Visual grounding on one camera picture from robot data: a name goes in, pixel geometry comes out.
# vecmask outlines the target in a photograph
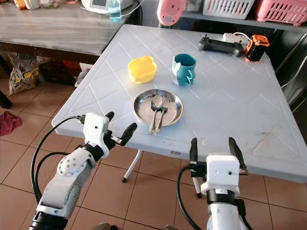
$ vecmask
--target teal mug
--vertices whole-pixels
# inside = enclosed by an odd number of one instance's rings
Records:
[[[173,58],[172,80],[176,85],[192,85],[195,79],[196,59],[189,54],[178,54]]]

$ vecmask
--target plastic basket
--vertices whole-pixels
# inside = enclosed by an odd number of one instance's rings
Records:
[[[299,26],[307,21],[307,0],[260,0],[256,7],[256,19]]]
[[[246,19],[254,0],[204,0],[203,15]]]

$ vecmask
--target yellow bowl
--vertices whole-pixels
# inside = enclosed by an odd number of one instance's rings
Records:
[[[143,56],[129,62],[128,70],[129,75],[135,82],[147,83],[154,79],[157,64],[155,64],[152,56]]]

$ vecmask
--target shelf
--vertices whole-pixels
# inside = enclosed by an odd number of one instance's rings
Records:
[[[304,24],[302,26],[293,26],[291,24],[286,24],[286,23],[259,22],[259,21],[256,21],[255,18],[253,18],[252,16],[248,16],[247,19],[242,20],[242,19],[207,16],[207,15],[202,15],[202,13],[200,13],[200,12],[183,12],[181,17],[307,33],[307,25],[306,24]]]

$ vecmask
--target black controller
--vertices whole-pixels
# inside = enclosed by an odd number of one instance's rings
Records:
[[[244,54],[245,49],[238,43],[221,42],[212,40],[207,37],[202,37],[198,46],[199,50],[218,50],[226,53],[231,53],[236,57],[240,57]]]

